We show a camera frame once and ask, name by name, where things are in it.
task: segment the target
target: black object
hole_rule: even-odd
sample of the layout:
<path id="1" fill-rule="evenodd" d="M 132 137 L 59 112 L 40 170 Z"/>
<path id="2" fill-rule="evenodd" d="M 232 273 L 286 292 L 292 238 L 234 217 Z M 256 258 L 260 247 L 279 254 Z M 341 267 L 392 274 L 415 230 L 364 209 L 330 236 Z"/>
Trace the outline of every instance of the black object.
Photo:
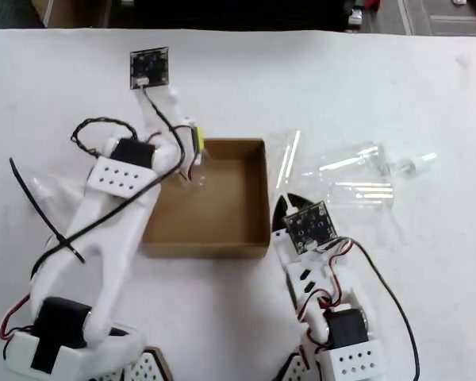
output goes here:
<path id="1" fill-rule="evenodd" d="M 282 368 L 280 368 L 280 371 L 278 371 L 278 374 L 275 376 L 273 381 L 282 381 L 284 379 L 284 376 L 287 373 L 287 370 L 289 369 L 289 366 L 296 359 L 297 359 L 297 361 L 301 361 L 300 354 L 296 353 L 296 352 L 291 353 L 289 355 L 289 357 L 287 358 L 286 362 L 284 363 L 284 365 L 282 365 Z"/>
<path id="2" fill-rule="evenodd" d="M 79 149 L 83 150 L 86 152 L 88 155 L 92 155 L 96 159 L 101 155 L 97 149 L 95 148 L 87 148 L 86 145 L 82 143 L 82 141 L 79 139 L 79 134 L 81 131 L 83 131 L 88 125 L 92 123 L 113 123 L 115 125 L 121 125 L 125 127 L 128 131 L 131 133 L 131 138 L 133 140 L 137 140 L 137 131 L 134 127 L 132 127 L 129 123 L 125 121 L 121 121 L 119 119 L 113 119 L 111 117 L 89 117 L 79 123 L 77 127 L 75 128 L 74 132 L 71 135 L 71 141 L 73 143 L 76 143 Z"/>
<path id="3" fill-rule="evenodd" d="M 328 343 L 331 349 L 347 347 L 368 341 L 367 327 L 360 310 L 332 312 L 327 310 L 324 318 L 330 330 Z"/>
<path id="4" fill-rule="evenodd" d="M 317 248 L 337 238 L 335 226 L 322 201 L 284 217 L 284 223 L 298 255 L 307 252 L 311 245 Z"/>
<path id="5" fill-rule="evenodd" d="M 91 307 L 64 298 L 44 300 L 31 335 L 39 337 L 31 368 L 51 375 L 60 347 L 85 348 L 83 324 Z"/>
<path id="6" fill-rule="evenodd" d="M 152 2 L 135 0 L 125 20 L 115 6 L 112 27 L 141 29 L 299 30 L 342 32 L 348 27 L 349 0 L 322 2 Z"/>
<path id="7" fill-rule="evenodd" d="M 43 27 L 31 0 L 0 0 L 0 29 Z"/>
<path id="8" fill-rule="evenodd" d="M 110 159 L 134 164 L 139 167 L 152 168 L 155 147 L 151 144 L 133 139 L 120 139 L 111 153 Z"/>
<path id="9" fill-rule="evenodd" d="M 130 53 L 130 88 L 155 87 L 169 84 L 168 48 Z"/>
<path id="10" fill-rule="evenodd" d="M 313 204 L 312 201 L 298 196 L 297 194 L 288 193 L 287 198 L 289 199 L 292 206 L 296 206 L 298 210 L 304 209 L 307 206 Z M 287 214 L 287 203 L 283 197 L 280 197 L 275 205 L 275 210 L 273 212 L 273 219 L 271 221 L 271 231 L 278 232 L 279 230 L 285 229 L 286 224 L 284 224 L 284 217 Z"/>

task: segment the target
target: red wire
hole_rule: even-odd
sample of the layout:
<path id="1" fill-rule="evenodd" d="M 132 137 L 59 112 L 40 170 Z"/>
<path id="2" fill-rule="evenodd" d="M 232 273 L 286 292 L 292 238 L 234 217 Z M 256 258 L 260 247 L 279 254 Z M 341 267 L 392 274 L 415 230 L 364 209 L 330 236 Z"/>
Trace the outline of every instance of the red wire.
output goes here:
<path id="1" fill-rule="evenodd" d="M 336 307 L 340 304 L 340 302 L 342 301 L 342 287 L 340 287 L 340 282 L 339 282 L 339 279 L 336 277 L 336 273 L 335 273 L 335 270 L 333 270 L 333 259 L 335 259 L 336 257 L 338 256 L 345 256 L 351 249 L 352 249 L 352 246 L 353 246 L 353 242 L 352 241 L 348 241 L 350 242 L 349 246 L 347 248 L 345 248 L 345 250 L 343 250 L 342 252 L 339 252 L 338 254 L 335 254 L 334 256 L 332 256 L 329 261 L 328 261 L 328 265 L 330 267 L 330 270 L 332 270 L 332 275 L 333 275 L 333 282 L 335 282 L 335 287 L 337 289 L 337 294 L 339 295 L 339 297 L 337 298 L 337 300 L 332 303 L 332 307 Z"/>
<path id="2" fill-rule="evenodd" d="M 352 246 L 353 246 L 353 243 L 352 241 L 347 241 L 345 242 L 340 250 L 342 250 L 345 245 L 348 244 L 348 247 L 345 248 L 342 252 L 339 252 L 338 254 L 335 254 L 334 256 L 330 257 L 328 263 L 329 263 L 329 267 L 330 269 L 332 270 L 332 275 L 333 275 L 333 281 L 335 282 L 335 285 L 336 285 L 336 289 L 337 289 L 337 294 L 339 295 L 338 296 L 338 299 L 336 300 L 336 302 L 330 302 L 330 303 L 320 303 L 320 306 L 321 308 L 329 308 L 329 307 L 335 307 L 335 306 L 338 306 L 340 304 L 340 301 L 342 300 L 342 288 L 340 287 L 340 282 L 339 280 L 337 279 L 336 277 L 336 273 L 335 271 L 333 270 L 333 259 L 336 258 L 337 256 L 345 256 L 351 249 L 352 249 Z M 309 295 L 309 297 L 307 298 L 307 300 L 305 300 L 305 303 L 303 304 L 303 307 L 300 309 L 300 312 L 298 313 L 298 316 L 297 316 L 297 319 L 298 321 L 303 321 L 303 317 L 305 316 L 305 310 L 307 308 L 307 305 L 309 304 L 309 301 L 310 299 L 317 293 L 317 292 L 324 292 L 328 298 L 330 300 L 332 300 L 332 296 L 330 295 L 330 293 L 325 290 L 324 288 L 317 288 L 316 290 L 312 291 Z"/>
<path id="3" fill-rule="evenodd" d="M 30 294 L 27 294 L 22 300 L 20 300 L 19 303 L 12 309 L 10 309 L 7 315 L 3 318 L 2 323 L 0 325 L 0 338 L 2 340 L 9 341 L 10 339 L 12 339 L 12 333 L 10 333 L 8 336 L 6 335 L 6 329 L 7 325 L 9 324 L 10 317 L 13 316 L 16 312 L 18 312 L 19 309 L 22 308 L 28 300 L 30 300 Z"/>
<path id="4" fill-rule="evenodd" d="M 309 341 L 312 344 L 317 345 L 318 347 L 324 347 L 324 344 L 320 343 L 319 341 L 316 341 L 316 339 L 312 337 L 311 333 L 312 333 L 312 329 L 311 328 L 307 329 L 307 338 L 309 339 Z"/>
<path id="5" fill-rule="evenodd" d="M 303 307 L 300 309 L 300 312 L 298 313 L 298 321 L 302 321 L 303 320 L 303 317 L 305 316 L 305 309 L 307 308 L 307 305 L 309 304 L 310 302 L 310 299 L 318 292 L 324 292 L 330 299 L 331 299 L 331 295 L 329 292 L 327 292 L 324 288 L 317 288 L 316 290 L 312 291 L 309 295 L 309 297 L 307 298 L 307 300 L 305 300 L 305 303 L 303 303 Z"/>

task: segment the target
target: cardboard box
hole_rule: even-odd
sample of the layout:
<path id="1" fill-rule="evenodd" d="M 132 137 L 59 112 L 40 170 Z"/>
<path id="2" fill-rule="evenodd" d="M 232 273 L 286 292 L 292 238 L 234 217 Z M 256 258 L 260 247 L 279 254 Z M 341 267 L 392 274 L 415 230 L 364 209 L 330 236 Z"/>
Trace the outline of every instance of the cardboard box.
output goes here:
<path id="1" fill-rule="evenodd" d="M 162 183 L 143 235 L 156 257 L 260 258 L 270 243 L 267 165 L 257 139 L 205 140 L 204 163 L 194 169 L 202 185 Z"/>

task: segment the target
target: floor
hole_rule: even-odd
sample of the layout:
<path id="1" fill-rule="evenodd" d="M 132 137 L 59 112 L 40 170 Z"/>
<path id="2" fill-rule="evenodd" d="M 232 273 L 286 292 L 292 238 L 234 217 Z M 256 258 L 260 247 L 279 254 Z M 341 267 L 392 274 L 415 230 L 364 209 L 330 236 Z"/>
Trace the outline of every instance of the floor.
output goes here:
<path id="1" fill-rule="evenodd" d="M 476 36 L 476 0 L 455 6 L 452 0 L 382 0 L 377 13 L 365 13 L 362 33 L 388 33 L 417 36 Z M 49 26 L 120 27 L 109 21 L 111 3 L 119 0 L 53 0 Z M 49 0 L 32 0 L 40 17 L 36 17 L 29 0 L 0 0 L 0 28 L 32 28 L 40 25 Z"/>
<path id="2" fill-rule="evenodd" d="M 362 32 L 416 36 L 476 36 L 476 0 L 383 0 L 377 14 L 364 16 Z"/>

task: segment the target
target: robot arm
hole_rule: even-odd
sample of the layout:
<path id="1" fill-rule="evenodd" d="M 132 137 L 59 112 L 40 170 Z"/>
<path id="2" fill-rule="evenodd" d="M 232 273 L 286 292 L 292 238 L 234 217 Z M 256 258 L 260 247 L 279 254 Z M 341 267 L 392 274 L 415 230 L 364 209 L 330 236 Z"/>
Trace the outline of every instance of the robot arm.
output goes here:
<path id="1" fill-rule="evenodd" d="M 115 132 L 86 181 L 66 237 L 102 217 L 117 198 L 130 199 L 177 163 L 183 165 L 182 152 L 194 157 L 192 140 L 175 139 L 173 133 L 171 126 L 144 142 Z M 79 381 L 110 374 L 139 358 L 142 335 L 115 325 L 112 315 L 160 188 L 151 187 L 119 214 L 71 242 L 83 258 L 102 258 L 102 289 L 93 306 L 60 298 L 54 291 L 61 275 L 78 260 L 73 251 L 62 248 L 43 262 L 31 284 L 32 330 L 15 333 L 8 348 L 6 364 L 12 371 L 32 379 Z"/>
<path id="2" fill-rule="evenodd" d="M 298 209 L 283 197 L 284 224 L 274 231 L 273 242 L 297 318 L 308 327 L 276 380 L 383 379 L 375 314 L 345 257 L 353 241 L 336 236 L 324 203 L 306 202 Z"/>

